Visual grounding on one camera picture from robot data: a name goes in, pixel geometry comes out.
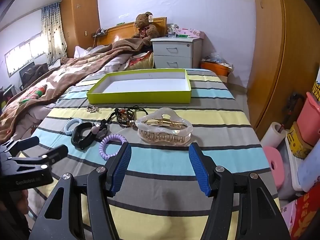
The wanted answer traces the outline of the person's left hand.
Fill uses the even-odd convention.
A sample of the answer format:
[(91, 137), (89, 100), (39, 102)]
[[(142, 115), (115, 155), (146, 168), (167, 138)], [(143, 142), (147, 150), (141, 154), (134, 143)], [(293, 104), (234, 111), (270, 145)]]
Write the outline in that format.
[(21, 194), (22, 194), (22, 197), (21, 197), (20, 201), (18, 202), (17, 207), (23, 215), (26, 215), (28, 213), (28, 205), (29, 205), (28, 194), (29, 194), (29, 192), (28, 192), (28, 190), (23, 190), (23, 191), (21, 191)]

